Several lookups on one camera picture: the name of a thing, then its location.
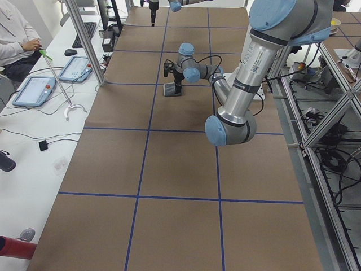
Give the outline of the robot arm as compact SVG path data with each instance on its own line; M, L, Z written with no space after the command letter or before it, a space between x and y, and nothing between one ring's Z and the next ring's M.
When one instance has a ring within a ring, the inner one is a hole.
M200 64L193 58L192 44L180 45L176 72L190 83L207 80L221 101L216 114L205 122L209 142L225 146L254 137L257 125L249 106L277 51L326 40L332 11L333 1L254 1L249 12L250 43L244 44L231 85L218 66Z
M155 26L156 11L159 9L159 0L149 0L148 8L151 10L151 26ZM179 11L183 6L201 3L202 0L168 0L170 9L173 12Z

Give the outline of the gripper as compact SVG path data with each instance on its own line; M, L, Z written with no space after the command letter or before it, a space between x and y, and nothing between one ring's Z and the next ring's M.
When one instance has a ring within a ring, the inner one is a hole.
M184 79L183 73L173 72L174 83L175 83L175 95L182 94L182 80Z
M159 9L159 0L149 0L149 9L151 10L151 26L155 26L156 11Z

